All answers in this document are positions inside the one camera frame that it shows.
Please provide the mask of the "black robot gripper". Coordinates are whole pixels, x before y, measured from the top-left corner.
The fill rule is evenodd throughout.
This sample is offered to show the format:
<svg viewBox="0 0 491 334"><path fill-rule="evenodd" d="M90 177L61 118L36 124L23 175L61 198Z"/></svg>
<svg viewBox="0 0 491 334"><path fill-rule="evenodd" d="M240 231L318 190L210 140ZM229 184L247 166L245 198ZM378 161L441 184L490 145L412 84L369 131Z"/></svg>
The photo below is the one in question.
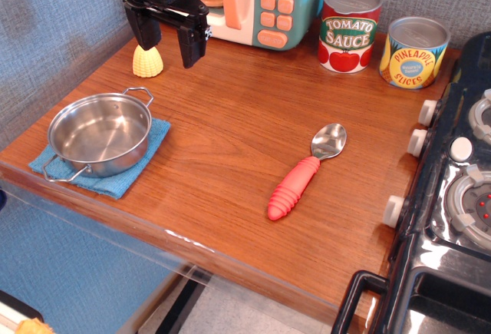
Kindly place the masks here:
<svg viewBox="0 0 491 334"><path fill-rule="evenodd" d="M160 23L177 29L184 68L205 56L208 8L200 0L123 0L127 20L139 46L149 51L161 40Z"/></svg>

